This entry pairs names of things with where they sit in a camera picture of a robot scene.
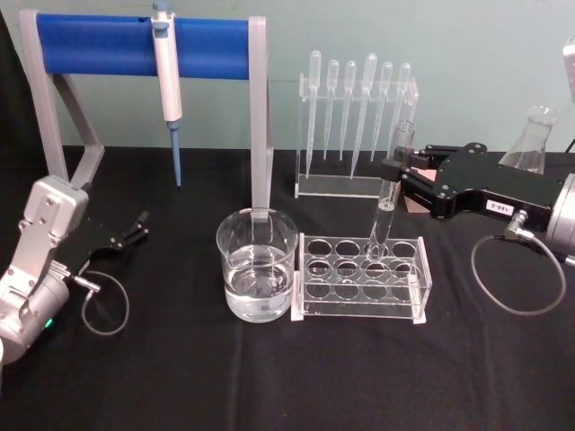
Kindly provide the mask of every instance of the white label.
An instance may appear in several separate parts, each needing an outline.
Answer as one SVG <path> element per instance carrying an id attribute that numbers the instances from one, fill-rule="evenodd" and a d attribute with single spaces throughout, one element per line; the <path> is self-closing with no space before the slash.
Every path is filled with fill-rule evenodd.
<path id="1" fill-rule="evenodd" d="M 495 213 L 504 214 L 505 216 L 513 216 L 515 208 L 511 205 L 501 204 L 500 202 L 495 202 L 494 200 L 487 199 L 487 205 L 485 209 L 488 211 L 493 211 Z"/>

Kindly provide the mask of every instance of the glass beaker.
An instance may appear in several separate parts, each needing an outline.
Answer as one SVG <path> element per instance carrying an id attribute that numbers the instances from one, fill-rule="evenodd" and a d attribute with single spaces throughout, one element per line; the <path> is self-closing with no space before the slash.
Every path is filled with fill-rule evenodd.
<path id="1" fill-rule="evenodd" d="M 266 208 L 231 214 L 217 229 L 226 300 L 245 321 L 264 323 L 291 304 L 298 233 L 286 215 Z"/>

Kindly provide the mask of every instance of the cable connector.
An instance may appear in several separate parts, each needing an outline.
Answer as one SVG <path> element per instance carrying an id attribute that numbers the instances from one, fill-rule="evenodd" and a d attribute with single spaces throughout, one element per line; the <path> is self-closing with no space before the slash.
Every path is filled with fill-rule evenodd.
<path id="1" fill-rule="evenodd" d="M 101 287 L 99 285 L 96 285 L 95 283 L 93 283 L 90 280 L 86 280 L 83 277 L 79 277 L 79 276 L 72 276 L 72 280 L 79 286 L 81 287 L 85 287 L 86 289 L 88 289 L 88 295 L 86 296 L 85 301 L 88 302 L 92 299 L 92 296 L 94 294 L 97 294 L 100 292 Z"/>
<path id="2" fill-rule="evenodd" d="M 503 237 L 506 240 L 525 240 L 525 241 L 532 241 L 535 235 L 533 232 L 528 231 L 527 229 L 523 229 L 523 225 L 527 220 L 527 212 L 523 209 L 520 209 L 513 215 L 513 219 L 511 223 L 505 229 L 503 233 Z"/>

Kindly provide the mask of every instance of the table surface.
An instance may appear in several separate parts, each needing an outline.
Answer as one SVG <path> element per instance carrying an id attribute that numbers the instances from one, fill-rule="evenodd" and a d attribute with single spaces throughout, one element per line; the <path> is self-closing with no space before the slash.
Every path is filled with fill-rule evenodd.
<path id="1" fill-rule="evenodd" d="M 3 151 L 0 268 L 12 257 L 41 154 Z M 77 160 L 77 152 L 68 157 Z M 572 156 L 548 154 L 564 178 Z M 575 429 L 575 295 L 535 318 L 507 314 L 475 284 L 470 254 L 504 224 L 463 214 L 440 223 L 398 209 L 392 236 L 423 236 L 433 277 L 428 322 L 308 317 L 267 324 L 228 310 L 215 235 L 250 201 L 245 151 L 110 148 L 89 216 L 116 229 L 148 210 L 150 236 L 114 264 L 132 311 L 116 337 L 80 321 L 83 292 L 31 351 L 4 369 L 0 428 L 10 430 L 543 430 Z M 368 234 L 374 200 L 293 197 L 295 153 L 276 152 L 271 206 L 311 235 Z M 485 245 L 485 282 L 516 307 L 550 301 L 543 257 Z M 574 272 L 565 269 L 568 286 Z"/>

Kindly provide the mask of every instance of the test tube rack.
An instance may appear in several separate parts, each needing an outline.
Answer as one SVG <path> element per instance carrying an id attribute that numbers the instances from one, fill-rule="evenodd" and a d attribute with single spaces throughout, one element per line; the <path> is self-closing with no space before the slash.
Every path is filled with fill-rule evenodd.
<path id="1" fill-rule="evenodd" d="M 423 238 L 388 240 L 378 262 L 367 258 L 367 244 L 365 238 L 300 234 L 292 321 L 358 316 L 425 323 L 432 281 Z"/>

